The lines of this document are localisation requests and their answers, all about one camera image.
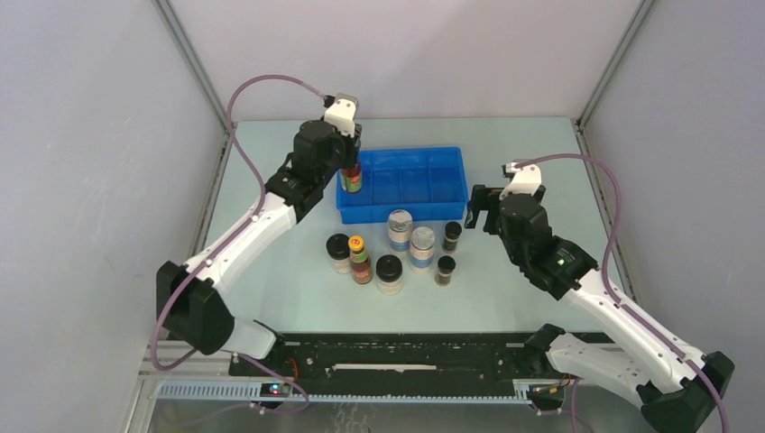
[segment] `lid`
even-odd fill
[[[401,278],[403,268],[401,259],[392,254],[377,259],[377,278],[385,282],[394,282]]]
[[[445,255],[438,259],[438,270],[442,272],[453,272],[456,268],[456,262],[451,256]]]
[[[418,250],[429,250],[436,243],[436,234],[427,227],[417,227],[411,232],[411,246]]]
[[[348,239],[348,246],[351,248],[351,251],[359,252],[364,249],[364,239],[359,235],[351,236]]]
[[[450,239],[457,239],[462,234],[462,226],[459,225],[459,223],[452,221],[447,223],[446,232]]]
[[[395,232],[408,232],[411,229],[411,214],[403,209],[397,209],[388,216],[388,227]]]
[[[351,255],[348,249],[348,236],[338,233],[327,239],[327,253],[335,260],[347,259]]]

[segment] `black lid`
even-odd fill
[[[442,272],[452,272],[456,268],[456,262],[450,255],[445,255],[438,259],[438,270]]]
[[[450,239],[457,239],[462,234],[462,226],[459,223],[452,221],[447,223],[447,236]]]
[[[401,259],[392,254],[377,259],[377,278],[385,282],[394,282],[401,278],[403,268]]]
[[[348,248],[348,236],[338,233],[327,239],[327,253],[335,260],[347,259],[351,255]]]

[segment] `light green tabletop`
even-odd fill
[[[476,183],[507,185],[501,165],[561,152],[579,152],[564,117],[493,119],[361,120],[363,149],[455,145],[462,150],[468,192]],[[292,148],[301,122],[242,122],[239,142],[267,180]],[[549,161],[541,166],[548,192],[542,204],[554,233],[570,239],[600,260],[606,234],[585,166],[581,161]],[[433,272],[417,274],[404,263],[404,287],[394,296],[375,281],[355,284],[332,270],[325,250],[334,233],[361,235],[373,260],[388,253],[386,224],[340,222],[335,181],[306,218],[277,239],[242,274],[229,308],[281,332],[511,332],[536,331],[552,323],[569,331],[598,330],[595,322],[534,288],[513,266],[496,236],[465,230],[456,270],[447,287]],[[235,151],[226,165],[209,228],[211,244],[258,198],[257,182]],[[443,239],[445,222],[430,226]],[[441,255],[437,247],[437,257]],[[617,276],[615,266],[611,275]]]

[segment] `robotic arm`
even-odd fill
[[[166,262],[157,271],[157,316],[191,270],[204,263],[173,305],[164,327],[204,355],[227,350],[264,358],[276,342],[264,325],[234,318],[226,307],[242,271],[277,237],[298,224],[324,196],[339,169],[358,163],[361,125],[358,101],[338,94],[325,101],[320,120],[295,135],[293,152],[265,183],[263,208],[250,207],[231,228],[182,265]]]
[[[502,239],[510,261],[523,275],[556,300],[596,318],[631,359],[593,347],[552,325],[542,327],[525,347],[553,369],[631,402],[657,431],[697,431],[714,409],[714,400],[690,364],[697,365],[722,396],[733,362],[720,352],[705,355],[679,339],[613,283],[621,296],[618,301],[611,297],[597,261],[578,245],[552,234],[540,204],[545,188],[539,167],[518,164],[502,167],[510,179],[505,188],[473,187],[465,228],[475,228],[479,213],[487,211],[484,231]],[[679,347],[685,358],[675,355],[664,339]]]

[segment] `blue label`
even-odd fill
[[[409,241],[407,241],[407,242],[393,242],[393,240],[391,240],[391,249],[393,251],[408,251],[409,250]]]
[[[416,259],[413,255],[410,256],[410,259],[411,259],[411,264],[413,264],[415,268],[428,268],[430,264],[433,263],[432,255],[427,260]]]

